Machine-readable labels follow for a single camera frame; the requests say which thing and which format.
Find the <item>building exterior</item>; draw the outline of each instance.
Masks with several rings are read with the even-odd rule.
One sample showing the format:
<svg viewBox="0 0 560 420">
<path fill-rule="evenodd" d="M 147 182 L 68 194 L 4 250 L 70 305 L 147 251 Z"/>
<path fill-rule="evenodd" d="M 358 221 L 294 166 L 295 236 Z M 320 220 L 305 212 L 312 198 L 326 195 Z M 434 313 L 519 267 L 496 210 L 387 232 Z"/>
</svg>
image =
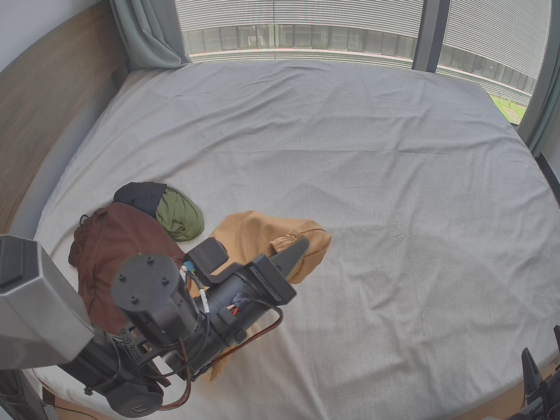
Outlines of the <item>building exterior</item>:
<svg viewBox="0 0 560 420">
<path fill-rule="evenodd" d="M 410 68 L 424 0 L 176 0 L 193 60 L 311 58 Z M 527 104 L 550 0 L 451 0 L 439 73 Z"/>
</svg>

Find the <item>green garment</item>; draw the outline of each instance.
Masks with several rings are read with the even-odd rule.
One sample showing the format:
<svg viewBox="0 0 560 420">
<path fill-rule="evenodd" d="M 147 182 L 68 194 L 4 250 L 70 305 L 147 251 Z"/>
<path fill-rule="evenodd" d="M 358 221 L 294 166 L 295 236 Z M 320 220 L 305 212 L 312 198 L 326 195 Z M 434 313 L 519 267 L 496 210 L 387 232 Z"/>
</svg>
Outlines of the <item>green garment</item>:
<svg viewBox="0 0 560 420">
<path fill-rule="evenodd" d="M 204 230 L 199 208 L 179 190 L 167 186 L 156 209 L 156 219 L 177 241 L 196 238 Z"/>
</svg>

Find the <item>bed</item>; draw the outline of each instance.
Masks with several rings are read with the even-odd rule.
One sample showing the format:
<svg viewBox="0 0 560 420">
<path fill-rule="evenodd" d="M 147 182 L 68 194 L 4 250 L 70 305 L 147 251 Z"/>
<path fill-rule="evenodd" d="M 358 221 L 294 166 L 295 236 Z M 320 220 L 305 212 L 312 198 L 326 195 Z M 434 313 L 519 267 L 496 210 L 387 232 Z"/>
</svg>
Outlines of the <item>bed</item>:
<svg viewBox="0 0 560 420">
<path fill-rule="evenodd" d="M 332 235 L 280 328 L 154 419 L 451 418 L 557 354 L 560 211 L 476 84 L 364 64 L 244 61 L 131 74 L 74 154 L 35 238 L 67 262 L 80 216 L 130 181 Z M 262 319 L 261 326 L 274 320 Z M 58 368 L 55 395 L 118 418 Z M 174 380 L 165 401 L 182 393 Z"/>
</svg>

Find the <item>wooden bed frame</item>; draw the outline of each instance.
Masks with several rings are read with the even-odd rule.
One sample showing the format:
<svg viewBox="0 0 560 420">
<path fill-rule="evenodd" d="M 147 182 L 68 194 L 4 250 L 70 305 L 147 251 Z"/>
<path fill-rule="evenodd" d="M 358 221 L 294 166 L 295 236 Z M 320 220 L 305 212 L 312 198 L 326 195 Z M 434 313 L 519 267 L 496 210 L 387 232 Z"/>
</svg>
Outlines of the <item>wooden bed frame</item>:
<svg viewBox="0 0 560 420">
<path fill-rule="evenodd" d="M 0 73 L 0 234 L 53 145 L 126 60 L 108 2 L 59 25 Z"/>
</svg>

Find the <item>gray-green curtain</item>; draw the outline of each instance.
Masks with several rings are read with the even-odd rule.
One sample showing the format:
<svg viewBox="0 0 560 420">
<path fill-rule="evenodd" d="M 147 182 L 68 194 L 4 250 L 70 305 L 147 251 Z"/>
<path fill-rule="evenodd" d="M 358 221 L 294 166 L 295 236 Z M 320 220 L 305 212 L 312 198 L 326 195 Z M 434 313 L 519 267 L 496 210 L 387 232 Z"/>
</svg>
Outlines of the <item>gray-green curtain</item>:
<svg viewBox="0 0 560 420">
<path fill-rule="evenodd" d="M 109 1 L 133 69 L 177 68 L 191 62 L 175 0 Z"/>
<path fill-rule="evenodd" d="M 517 133 L 538 157 L 552 125 L 560 122 L 560 0 L 552 0 L 550 33 L 542 69 Z"/>
</svg>

